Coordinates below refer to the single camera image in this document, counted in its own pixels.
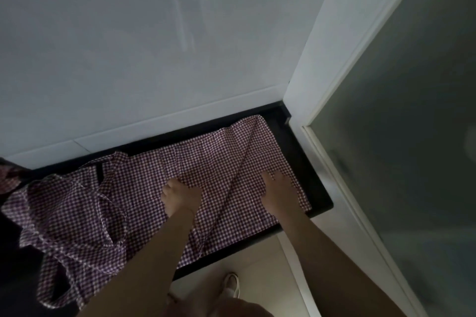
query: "white door frame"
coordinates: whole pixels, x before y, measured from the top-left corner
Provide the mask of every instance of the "white door frame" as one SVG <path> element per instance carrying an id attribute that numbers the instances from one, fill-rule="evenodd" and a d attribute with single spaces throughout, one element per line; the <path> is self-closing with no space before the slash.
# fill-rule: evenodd
<path id="1" fill-rule="evenodd" d="M 408 316 L 427 316 L 377 232 L 309 127 L 401 0 L 324 0 L 286 90 L 290 127 L 334 208 L 313 218 Z M 279 238 L 311 316 L 318 316 L 286 236 Z"/>

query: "person's right arm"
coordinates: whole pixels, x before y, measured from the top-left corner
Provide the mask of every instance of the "person's right arm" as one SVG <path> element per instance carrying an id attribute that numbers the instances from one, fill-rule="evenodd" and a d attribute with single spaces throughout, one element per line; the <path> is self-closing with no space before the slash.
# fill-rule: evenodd
<path id="1" fill-rule="evenodd" d="M 299 206 L 291 179 L 262 174 L 265 209 L 274 215 L 291 241 L 319 312 L 332 316 L 404 317 L 403 312 Z"/>

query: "glass panel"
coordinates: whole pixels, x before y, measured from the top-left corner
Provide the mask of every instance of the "glass panel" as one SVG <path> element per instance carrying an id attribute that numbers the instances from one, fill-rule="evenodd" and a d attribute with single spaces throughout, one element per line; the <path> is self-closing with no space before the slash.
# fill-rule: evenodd
<path id="1" fill-rule="evenodd" d="M 311 125 L 431 317 L 476 311 L 476 1 L 403 0 Z"/>

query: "checkered apron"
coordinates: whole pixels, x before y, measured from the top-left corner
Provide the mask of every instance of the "checkered apron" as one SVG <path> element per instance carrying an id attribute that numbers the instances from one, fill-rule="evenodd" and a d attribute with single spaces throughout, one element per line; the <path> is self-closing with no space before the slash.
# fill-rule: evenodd
<path id="1" fill-rule="evenodd" d="M 311 208 L 265 120 L 252 116 L 157 150 L 133 157 L 115 152 L 67 176 L 48 176 L 12 194 L 2 211 L 24 228 L 20 246 L 45 253 L 38 300 L 51 308 L 76 301 L 82 308 L 167 220 L 160 194 L 170 178 L 203 190 L 178 267 L 277 224 L 261 205 L 263 170 L 290 176 L 301 207 Z M 59 265 L 71 288 L 52 300 Z"/>

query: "beige floor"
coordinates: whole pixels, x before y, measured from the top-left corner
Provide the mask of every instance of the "beige floor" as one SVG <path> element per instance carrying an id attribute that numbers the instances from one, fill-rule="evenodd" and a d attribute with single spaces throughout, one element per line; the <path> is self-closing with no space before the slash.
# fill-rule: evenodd
<path id="1" fill-rule="evenodd" d="M 260 304 L 275 317 L 309 317 L 276 236 L 174 281 L 170 290 L 180 298 L 206 300 L 217 294 L 220 280 L 230 271 L 238 274 L 245 301 Z"/>

